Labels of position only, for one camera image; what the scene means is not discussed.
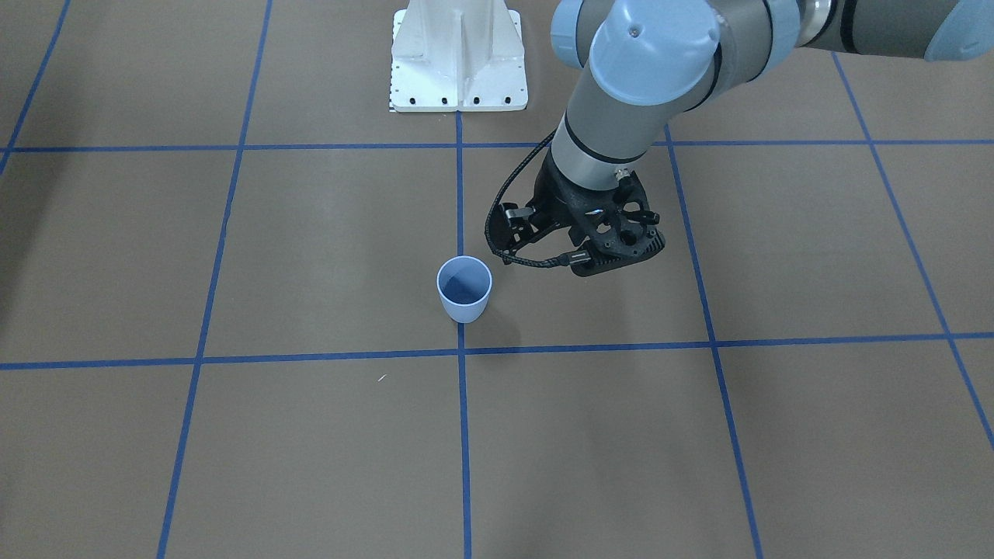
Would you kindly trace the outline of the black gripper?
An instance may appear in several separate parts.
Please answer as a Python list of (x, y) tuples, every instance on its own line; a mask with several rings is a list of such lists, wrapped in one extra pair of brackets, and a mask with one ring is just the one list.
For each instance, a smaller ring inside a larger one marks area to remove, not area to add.
[(554, 163), (544, 163), (533, 185), (531, 225), (545, 234), (567, 229), (572, 243), (618, 243), (622, 231), (618, 183), (589, 189), (565, 177)]

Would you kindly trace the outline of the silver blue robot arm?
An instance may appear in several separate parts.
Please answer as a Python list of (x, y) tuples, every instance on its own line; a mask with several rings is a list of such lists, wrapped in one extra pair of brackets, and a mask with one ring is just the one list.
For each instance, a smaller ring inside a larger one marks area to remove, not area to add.
[(565, 1), (557, 55), (582, 74), (527, 223), (631, 255), (659, 238), (634, 177), (665, 124), (775, 68), (796, 47), (926, 61), (992, 49), (990, 1)]

